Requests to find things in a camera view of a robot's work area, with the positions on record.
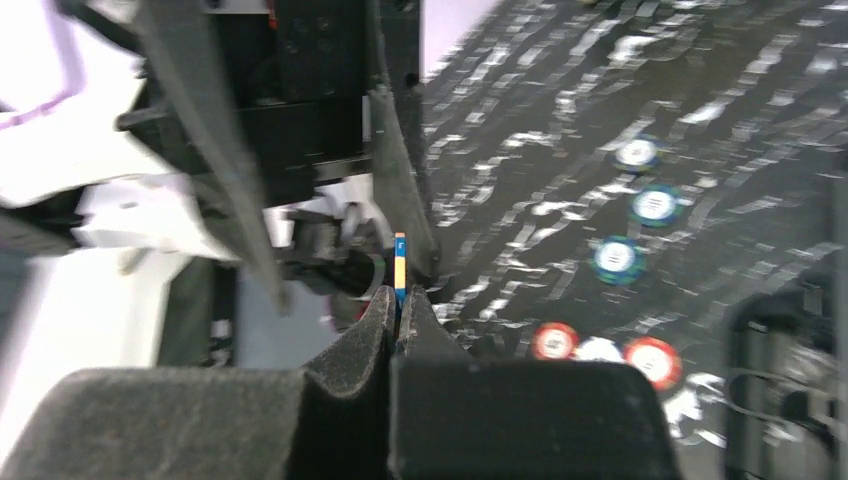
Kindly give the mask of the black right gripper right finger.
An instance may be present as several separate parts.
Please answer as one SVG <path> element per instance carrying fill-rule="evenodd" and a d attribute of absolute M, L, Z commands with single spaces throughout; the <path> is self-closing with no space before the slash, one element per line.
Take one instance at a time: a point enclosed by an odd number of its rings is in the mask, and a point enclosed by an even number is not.
<path fill-rule="evenodd" d="M 678 479 L 658 397 L 632 366 L 477 360 L 410 289 L 390 370 L 398 479 Z"/>

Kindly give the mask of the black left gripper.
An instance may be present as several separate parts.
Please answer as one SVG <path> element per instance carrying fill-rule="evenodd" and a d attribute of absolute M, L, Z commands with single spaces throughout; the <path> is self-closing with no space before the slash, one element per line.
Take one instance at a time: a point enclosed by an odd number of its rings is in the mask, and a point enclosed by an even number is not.
<path fill-rule="evenodd" d="M 418 1 L 141 1 L 134 25 L 166 99 L 210 173 L 197 192 L 225 215 L 209 233 L 251 269 L 278 313 L 290 299 L 265 217 L 317 187 L 367 173 L 421 282 L 439 275 L 425 201 L 422 5 Z M 379 21 L 389 85 L 371 71 Z M 249 148 L 236 116 L 238 114 Z"/>

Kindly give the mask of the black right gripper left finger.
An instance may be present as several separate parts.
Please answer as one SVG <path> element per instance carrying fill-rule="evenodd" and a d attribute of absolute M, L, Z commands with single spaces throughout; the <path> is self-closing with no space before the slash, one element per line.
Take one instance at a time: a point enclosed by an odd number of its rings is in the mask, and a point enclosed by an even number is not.
<path fill-rule="evenodd" d="M 5 479 L 384 479 L 395 294 L 294 370 L 83 370 L 38 405 Z"/>

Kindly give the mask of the blue orange ten chip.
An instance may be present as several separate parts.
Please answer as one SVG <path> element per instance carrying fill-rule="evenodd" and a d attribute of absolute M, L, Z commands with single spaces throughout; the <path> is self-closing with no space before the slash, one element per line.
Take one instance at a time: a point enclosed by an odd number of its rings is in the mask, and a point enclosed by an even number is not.
<path fill-rule="evenodd" d="M 406 285 L 406 236 L 402 232 L 397 232 L 394 238 L 393 286 L 399 310 L 402 309 L 405 301 Z"/>

